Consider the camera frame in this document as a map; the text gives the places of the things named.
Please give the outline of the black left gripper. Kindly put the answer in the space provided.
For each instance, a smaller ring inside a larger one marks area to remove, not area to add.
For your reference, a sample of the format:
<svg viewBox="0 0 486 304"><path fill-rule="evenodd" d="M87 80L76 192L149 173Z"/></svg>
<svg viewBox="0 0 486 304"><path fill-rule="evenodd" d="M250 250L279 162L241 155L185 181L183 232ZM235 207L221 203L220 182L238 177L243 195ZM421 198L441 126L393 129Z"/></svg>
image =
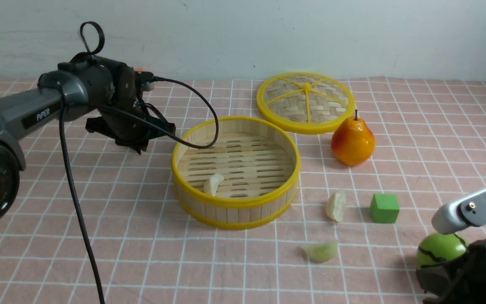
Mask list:
<svg viewBox="0 0 486 304"><path fill-rule="evenodd" d="M87 92L88 106L72 106L68 114L76 116L81 110L94 109L100 112L100 117L87 119L89 133L100 133L140 154L147 150L150 140L176 132L174 123L143 100L143 93L154 88L153 73L137 72L126 63L100 56L75 56L59 63L58 69L78 77Z"/></svg>

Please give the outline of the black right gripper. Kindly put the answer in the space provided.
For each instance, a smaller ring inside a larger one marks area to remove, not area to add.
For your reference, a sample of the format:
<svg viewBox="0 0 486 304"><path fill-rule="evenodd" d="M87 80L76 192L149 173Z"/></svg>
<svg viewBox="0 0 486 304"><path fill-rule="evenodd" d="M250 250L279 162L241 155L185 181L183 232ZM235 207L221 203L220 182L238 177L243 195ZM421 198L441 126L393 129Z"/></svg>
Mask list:
<svg viewBox="0 0 486 304"><path fill-rule="evenodd" d="M457 258L446 260L418 247L433 264L423 264L416 278L424 304L486 304L486 239L475 241Z"/></svg>

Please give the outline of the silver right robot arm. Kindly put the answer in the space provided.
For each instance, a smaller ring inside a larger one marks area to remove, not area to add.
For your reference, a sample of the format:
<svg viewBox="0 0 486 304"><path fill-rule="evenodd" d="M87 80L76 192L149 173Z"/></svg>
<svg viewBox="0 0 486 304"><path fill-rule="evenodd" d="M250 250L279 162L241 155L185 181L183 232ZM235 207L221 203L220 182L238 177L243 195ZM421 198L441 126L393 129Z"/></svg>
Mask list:
<svg viewBox="0 0 486 304"><path fill-rule="evenodd" d="M486 188L444 204L416 253L424 304L486 304Z"/></svg>

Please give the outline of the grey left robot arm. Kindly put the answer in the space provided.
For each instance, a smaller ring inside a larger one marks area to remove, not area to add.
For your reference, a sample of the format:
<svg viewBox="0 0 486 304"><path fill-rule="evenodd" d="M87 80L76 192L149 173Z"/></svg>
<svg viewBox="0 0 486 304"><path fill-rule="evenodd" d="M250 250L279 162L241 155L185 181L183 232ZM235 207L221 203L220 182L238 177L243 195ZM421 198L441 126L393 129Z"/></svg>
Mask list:
<svg viewBox="0 0 486 304"><path fill-rule="evenodd" d="M0 218L15 201L20 172L26 168L19 141L54 119L71 122L96 105L113 106L123 113L101 109L100 117L87 119L85 129L137 153L145 151L150 140L174 134L175 124L157 109L150 115L143 102L143 92L154 88L153 78L125 63L80 53L41 75L37 88L0 98Z"/></svg>

